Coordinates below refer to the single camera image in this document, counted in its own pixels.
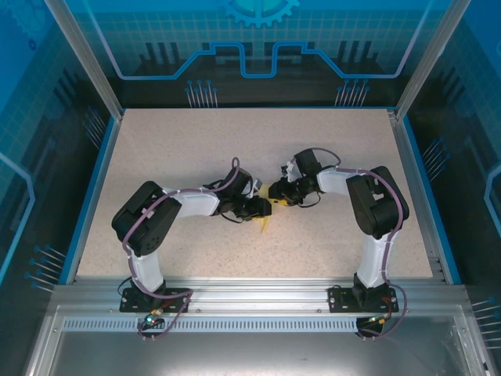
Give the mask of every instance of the speckled work surface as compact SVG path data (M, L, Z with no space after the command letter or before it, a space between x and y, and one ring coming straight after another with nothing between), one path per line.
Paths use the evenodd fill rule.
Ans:
M395 241L389 273L431 277L387 111L348 109L127 110L77 274L129 274L110 224L146 180L199 187L225 177L238 156L242 168L272 183L285 161L310 146L335 150L344 167L390 169L410 218ZM324 165L331 162L328 154L318 157ZM314 208L273 211L265 234L259 221L176 221L159 248L164 275L350 277L357 270L363 237L348 197L324 194Z

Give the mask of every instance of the purple cable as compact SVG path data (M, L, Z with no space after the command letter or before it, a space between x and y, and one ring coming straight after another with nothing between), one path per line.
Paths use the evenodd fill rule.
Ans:
M141 225L141 223L146 219L146 217L153 211L155 208L160 205L162 202L167 200L169 197L172 197L176 194L179 193L213 193L213 192L218 192L220 190L224 190L227 188L233 181L235 180L236 176L238 175L238 172L240 170L240 160L237 157L234 157L232 159L232 168L235 169L235 172L233 173L232 178L226 182L226 184L219 186L218 188L214 188L212 190L194 190L194 189L184 189L184 190L174 190L172 192L166 193L164 196L160 197L158 200L153 202L149 208L145 210L145 212L139 217L139 219L132 225L131 229L125 234L125 237L122 241L122 248L124 249L125 253L127 253L128 256L128 268L131 270L131 275L132 279L134 280L135 285L141 290L144 294L147 294L153 298L157 299L176 299L176 298L181 298L186 296L186 301L182 305L181 309L179 310L178 314L176 317L173 319L171 325L168 326L168 328L159 334L157 337L160 337L161 335L167 334L167 332L171 329L171 327L175 324L179 316L181 315L182 311L184 308L188 305L189 300L191 299L191 296L193 295L193 290L188 290L186 292L182 292L180 294L173 294L173 295L160 295L160 294L154 294L151 291L148 291L146 286L142 284L142 282L139 280L137 273L135 272L134 269L134 264L132 263L132 251L128 247L128 241L131 238L132 234L138 229L138 227ZM142 335L142 324L139 326L138 330L139 335Z
M337 166L339 166L341 164L341 158L339 158L339 155L337 155L336 153L334 153L332 150L326 149L325 147L309 147L308 149L304 149L303 151L306 151L306 150L324 151L324 152L326 152L326 153L328 153L330 155L333 155L337 159L337 163L334 165L335 167L337 167ZM294 161L296 161L296 157L293 157L290 160L290 163L294 163Z
M377 181L379 181L381 184L384 185L384 187L387 189L387 191L390 193L390 195L395 200L395 203L397 204L397 209L398 209L397 226L395 226L395 228L390 232L390 235L388 235L388 238L386 240L386 246L384 247L383 265L382 265L382 270L381 270L381 276L383 277L384 282L388 286L392 286L392 287L400 290L400 292L402 293L403 298L404 298L404 307L402 310L402 315L398 319L397 323L393 326L393 328L390 329L389 331L387 331L386 333L377 336L378 338L384 338L384 337L387 337L388 335L390 335L391 333L393 333L395 331L395 329L400 326L400 324L404 320L405 314L407 313L407 294L405 293L405 290L403 288L401 288L400 286L398 286L397 284L393 284L392 282L390 282L390 280L386 276L386 265L387 265L387 261L388 261L388 256L390 254L391 239L400 230L400 228L402 227L402 224L404 222L404 211L403 211L402 203L398 199L398 195L395 192L395 190L393 188L391 188L390 184L386 180L381 178L378 174L375 174L372 171L367 171L367 170L362 170L362 169L353 169L353 168L337 168L337 171L347 172L349 174L360 174L360 175L366 174L366 175L372 176L373 178L375 178Z

